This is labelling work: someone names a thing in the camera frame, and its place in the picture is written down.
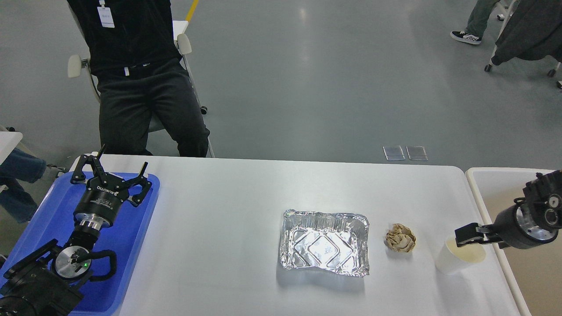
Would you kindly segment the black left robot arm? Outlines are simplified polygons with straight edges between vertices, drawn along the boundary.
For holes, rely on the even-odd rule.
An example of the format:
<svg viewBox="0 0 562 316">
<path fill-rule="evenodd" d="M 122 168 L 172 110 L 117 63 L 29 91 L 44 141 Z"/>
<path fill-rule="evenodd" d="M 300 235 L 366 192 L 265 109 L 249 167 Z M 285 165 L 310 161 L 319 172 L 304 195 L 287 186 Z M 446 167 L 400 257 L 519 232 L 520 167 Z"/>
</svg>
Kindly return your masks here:
<svg viewBox="0 0 562 316">
<path fill-rule="evenodd" d="M 1 270 L 3 316 L 110 316 L 121 305 L 159 179 L 83 154 L 56 180 Z"/>
</svg>

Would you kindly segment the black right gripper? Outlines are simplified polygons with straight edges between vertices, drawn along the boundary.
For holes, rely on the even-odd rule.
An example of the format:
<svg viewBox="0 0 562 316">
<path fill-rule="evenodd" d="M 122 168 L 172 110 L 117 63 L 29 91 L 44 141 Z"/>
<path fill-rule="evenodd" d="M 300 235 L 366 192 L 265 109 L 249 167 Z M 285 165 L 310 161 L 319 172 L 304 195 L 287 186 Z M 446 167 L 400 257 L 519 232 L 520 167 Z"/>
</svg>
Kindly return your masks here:
<svg viewBox="0 0 562 316">
<path fill-rule="evenodd" d="M 553 242 L 557 230 L 540 228 L 526 204 L 514 205 L 496 216 L 493 224 L 470 223 L 455 230 L 458 248 L 468 244 L 498 243 L 500 249 L 530 249 Z"/>
</svg>

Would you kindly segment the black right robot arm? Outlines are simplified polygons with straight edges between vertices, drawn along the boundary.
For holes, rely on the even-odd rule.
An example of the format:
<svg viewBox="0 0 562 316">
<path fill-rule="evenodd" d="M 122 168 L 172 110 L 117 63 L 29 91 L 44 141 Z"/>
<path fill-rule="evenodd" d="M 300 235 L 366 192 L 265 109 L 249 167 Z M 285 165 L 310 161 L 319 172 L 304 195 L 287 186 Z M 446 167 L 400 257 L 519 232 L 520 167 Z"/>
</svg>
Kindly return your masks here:
<svg viewBox="0 0 562 316">
<path fill-rule="evenodd" d="M 526 183 L 524 196 L 500 212 L 494 223 L 470 223 L 455 230 L 456 246 L 498 243 L 499 248 L 530 249 L 553 242 L 562 228 L 560 170 L 538 172 Z"/>
</svg>

